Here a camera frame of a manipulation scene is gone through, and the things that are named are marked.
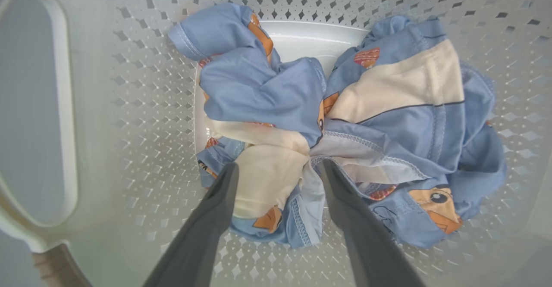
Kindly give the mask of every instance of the perforated basket wall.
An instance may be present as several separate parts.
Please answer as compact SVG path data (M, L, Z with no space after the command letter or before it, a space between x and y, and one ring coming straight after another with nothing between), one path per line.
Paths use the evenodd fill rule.
M194 149L195 63L174 49L167 31L215 3L250 6L262 20L327 22L370 28L387 16L439 16L462 59L489 75L497 104L491 123L502 136L507 183L481 213L430 250L402 246L430 284L483 265L521 234L550 156L552 37L550 0L110 0L110 109L118 132L124 217L151 252L152 264L203 195ZM137 275L147 275L147 271ZM324 214L321 244L249 242L225 234L213 285L354 285L343 234Z

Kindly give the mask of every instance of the clothing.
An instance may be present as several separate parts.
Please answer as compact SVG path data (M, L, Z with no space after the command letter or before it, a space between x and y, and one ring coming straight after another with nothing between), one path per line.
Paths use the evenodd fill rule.
M399 242L433 246L504 182L502 145L485 124L491 81L459 62L437 19L375 24L327 87L312 164L333 159Z
M197 154L202 185L210 187L227 163L239 166L231 230L294 248L319 243L324 193L307 163L323 130L319 61L282 63L252 10L235 4L201 10L169 37L203 67L213 138Z

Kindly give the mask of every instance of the white plastic basket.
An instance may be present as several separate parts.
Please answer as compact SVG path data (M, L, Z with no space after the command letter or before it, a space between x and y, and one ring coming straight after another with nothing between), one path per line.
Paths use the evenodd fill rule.
M18 56L26 63L0 71L0 90L16 79L10 88L22 94L12 97L13 109L0 109L0 120L27 118L45 105L25 94L33 88L27 72L56 87L44 92L52 94L45 99L51 120L22 120L8 142L31 153L40 152L31 139L56 143L43 159L57 159L59 181L44 177L40 159L11 171L0 165L0 228L28 244L48 283L67 285L67 272L50 262L61 258L78 284L140 286L201 200L195 152L207 131L195 99L196 64L166 34L187 15L227 1L250 6L266 22L283 59L317 56L329 65L378 20L439 16L461 59L494 80L490 120L502 136L508 179L449 240L429 250L401 248L429 286L551 285L552 0L0 0L0 42L17 41L0 48L0 62ZM50 21L14 28L12 19L28 16L19 10L34 10L26 4L43 6L35 11ZM51 40L51 74L26 55L44 50L29 34ZM298 36L309 45L302 52L289 47ZM18 91L17 77L30 86ZM48 124L58 134L47 135ZM0 122L0 134L8 125ZM10 155L0 140L1 162ZM16 186L7 179L19 173L44 180ZM39 219L47 207L59 212ZM211 284L354 285L343 234L327 210L323 222L322 243L300 250L225 234Z

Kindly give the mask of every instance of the cartoon eye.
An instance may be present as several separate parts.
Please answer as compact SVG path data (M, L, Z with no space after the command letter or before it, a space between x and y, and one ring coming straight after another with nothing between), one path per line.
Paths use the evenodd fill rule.
M448 200L448 197L441 193L432 193L430 198L435 203L445 203Z

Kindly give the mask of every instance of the laundry basket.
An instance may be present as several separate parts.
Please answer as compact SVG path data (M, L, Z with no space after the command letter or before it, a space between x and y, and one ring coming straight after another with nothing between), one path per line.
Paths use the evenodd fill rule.
M11 98L0 101L0 134L9 132L0 150L9 144L45 159L0 152L1 163L16 161L0 163L0 228L25 240L49 285L141 286L201 201L195 153L207 130L197 66L167 32L224 2L250 6L277 49L284 22L349 26L361 38L387 16L438 16L461 59L494 81L489 120L508 176L450 238L429 250L400 248L428 286L552 285L552 0L0 0L0 90ZM51 85L35 86L41 81ZM47 105L51 120L33 117ZM48 177L44 161L57 175ZM44 186L49 178L55 187ZM39 218L48 200L61 205ZM314 247L226 233L217 251L213 286L354 286L327 209Z

